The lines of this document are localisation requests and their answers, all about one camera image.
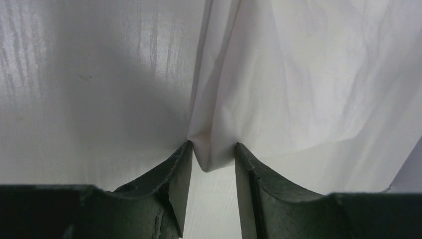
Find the white t-shirt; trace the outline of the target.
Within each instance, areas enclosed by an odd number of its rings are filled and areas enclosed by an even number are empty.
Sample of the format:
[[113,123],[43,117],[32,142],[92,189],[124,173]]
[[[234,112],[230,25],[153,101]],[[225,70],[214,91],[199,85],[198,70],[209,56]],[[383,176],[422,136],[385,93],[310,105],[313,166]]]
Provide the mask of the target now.
[[188,138],[307,189],[387,189],[422,135],[419,0],[214,0]]

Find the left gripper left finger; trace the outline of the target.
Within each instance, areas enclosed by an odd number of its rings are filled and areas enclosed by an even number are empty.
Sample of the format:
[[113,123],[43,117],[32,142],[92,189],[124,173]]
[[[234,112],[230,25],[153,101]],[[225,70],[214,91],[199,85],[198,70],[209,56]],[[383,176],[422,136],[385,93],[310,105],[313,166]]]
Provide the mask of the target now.
[[184,142],[140,177],[105,191],[94,185],[1,185],[3,239],[179,239],[193,145]]

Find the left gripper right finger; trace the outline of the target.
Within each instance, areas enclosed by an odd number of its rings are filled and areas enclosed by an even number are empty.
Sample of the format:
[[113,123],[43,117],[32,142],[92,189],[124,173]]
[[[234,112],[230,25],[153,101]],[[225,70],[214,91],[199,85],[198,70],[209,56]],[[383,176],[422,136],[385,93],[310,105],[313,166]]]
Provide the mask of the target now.
[[242,143],[234,148],[244,239],[419,239],[417,193],[321,195],[283,177]]

